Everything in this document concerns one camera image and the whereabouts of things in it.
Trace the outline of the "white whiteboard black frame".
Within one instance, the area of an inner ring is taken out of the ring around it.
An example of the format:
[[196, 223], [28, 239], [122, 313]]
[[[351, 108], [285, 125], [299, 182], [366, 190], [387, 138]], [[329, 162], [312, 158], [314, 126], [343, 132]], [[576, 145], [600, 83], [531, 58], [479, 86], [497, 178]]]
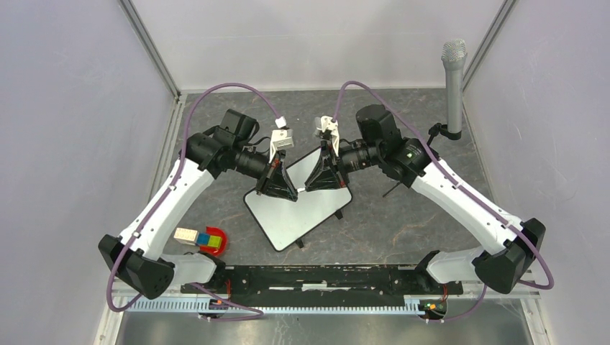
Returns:
[[[297, 188], [304, 187], [319, 156], [320, 149], [316, 148], [287, 167]], [[243, 201], [272, 248], [281, 252], [327, 219], [341, 218], [342, 209], [352, 201], [352, 192], [349, 188], [305, 191], [298, 193], [297, 202], [292, 202], [250, 190]]]

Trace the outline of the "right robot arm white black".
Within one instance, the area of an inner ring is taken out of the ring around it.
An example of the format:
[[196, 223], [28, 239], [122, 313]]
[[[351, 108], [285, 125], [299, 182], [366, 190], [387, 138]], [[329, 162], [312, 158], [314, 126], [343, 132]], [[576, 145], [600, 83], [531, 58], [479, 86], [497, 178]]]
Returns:
[[373, 104], [356, 113], [361, 137], [340, 139], [338, 123], [317, 117], [320, 157], [305, 190], [346, 188], [350, 173], [379, 167], [383, 174], [428, 198], [464, 226], [479, 247], [458, 252], [430, 252], [418, 264], [416, 286], [434, 293], [444, 283], [475, 280], [503, 294], [523, 283], [540, 252], [545, 226], [503, 211], [460, 178], [438, 154], [417, 138], [403, 137], [393, 114]]

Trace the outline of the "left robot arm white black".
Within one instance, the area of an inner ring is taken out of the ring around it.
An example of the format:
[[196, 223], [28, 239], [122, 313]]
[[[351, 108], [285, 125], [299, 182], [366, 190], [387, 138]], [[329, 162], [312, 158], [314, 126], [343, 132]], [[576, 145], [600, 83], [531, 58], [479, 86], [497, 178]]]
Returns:
[[228, 170], [255, 179], [258, 194], [297, 201], [298, 191], [284, 165], [285, 149], [293, 146], [291, 130], [283, 117], [276, 119], [276, 126], [267, 154], [250, 146], [260, 128], [258, 121], [232, 109], [221, 124], [191, 135], [142, 213], [120, 235], [100, 240], [110, 278], [119, 278], [149, 300], [171, 286], [191, 282], [209, 293], [219, 292], [226, 274], [209, 255], [164, 255], [163, 248], [194, 201]]

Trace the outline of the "red bowl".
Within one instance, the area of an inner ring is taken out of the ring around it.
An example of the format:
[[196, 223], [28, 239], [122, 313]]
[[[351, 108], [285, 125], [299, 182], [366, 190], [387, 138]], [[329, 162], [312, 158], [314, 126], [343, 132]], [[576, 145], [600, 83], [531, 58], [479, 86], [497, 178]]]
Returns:
[[224, 253], [228, 240], [225, 232], [216, 227], [206, 227], [196, 239], [196, 245], [201, 252], [211, 254], [215, 257]]

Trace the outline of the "colourful cube block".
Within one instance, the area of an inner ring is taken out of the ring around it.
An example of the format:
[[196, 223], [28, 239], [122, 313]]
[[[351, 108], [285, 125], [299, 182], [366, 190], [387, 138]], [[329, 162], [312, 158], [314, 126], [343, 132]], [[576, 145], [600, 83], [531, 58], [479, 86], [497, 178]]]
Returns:
[[199, 234], [196, 246], [202, 251], [214, 256], [218, 256], [224, 252], [226, 247], [226, 238], [214, 234]]

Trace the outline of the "beige wooden block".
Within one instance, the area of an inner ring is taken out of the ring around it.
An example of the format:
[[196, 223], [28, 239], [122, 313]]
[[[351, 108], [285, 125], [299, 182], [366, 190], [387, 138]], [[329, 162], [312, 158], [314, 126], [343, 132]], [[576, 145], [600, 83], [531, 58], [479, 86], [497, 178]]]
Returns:
[[177, 228], [173, 234], [173, 238], [181, 243], [191, 246], [196, 246], [199, 232], [193, 229]]

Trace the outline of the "black microphone stand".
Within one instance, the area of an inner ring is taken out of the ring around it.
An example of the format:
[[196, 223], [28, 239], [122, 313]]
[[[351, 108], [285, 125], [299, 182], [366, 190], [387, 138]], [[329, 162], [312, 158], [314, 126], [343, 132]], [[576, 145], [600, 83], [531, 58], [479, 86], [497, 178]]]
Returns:
[[446, 124], [433, 125], [428, 131], [429, 138], [426, 144], [422, 144], [417, 138], [406, 137], [402, 138], [399, 145], [394, 148], [390, 148], [389, 143], [386, 142], [387, 150], [379, 167], [386, 176], [394, 179], [396, 184], [382, 195], [383, 198], [399, 185], [410, 188], [416, 178], [426, 175], [424, 171], [426, 167], [440, 160], [438, 152], [432, 149], [432, 142], [438, 135], [446, 137], [445, 130]]

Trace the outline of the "grey microphone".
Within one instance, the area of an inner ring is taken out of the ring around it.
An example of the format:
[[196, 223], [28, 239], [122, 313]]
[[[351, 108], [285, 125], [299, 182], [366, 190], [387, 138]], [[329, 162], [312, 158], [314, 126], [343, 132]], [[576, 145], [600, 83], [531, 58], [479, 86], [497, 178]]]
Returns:
[[468, 56], [464, 39], [453, 39], [442, 48], [441, 61], [445, 69], [447, 123], [445, 136], [459, 140], [463, 127], [463, 71]]

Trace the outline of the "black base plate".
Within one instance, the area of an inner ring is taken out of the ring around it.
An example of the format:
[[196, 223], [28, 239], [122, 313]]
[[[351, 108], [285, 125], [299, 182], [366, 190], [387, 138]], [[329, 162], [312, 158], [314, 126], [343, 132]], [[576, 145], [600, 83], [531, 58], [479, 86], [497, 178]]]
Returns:
[[400, 264], [224, 266], [203, 287], [248, 307], [394, 307], [406, 296], [463, 294], [460, 283]]

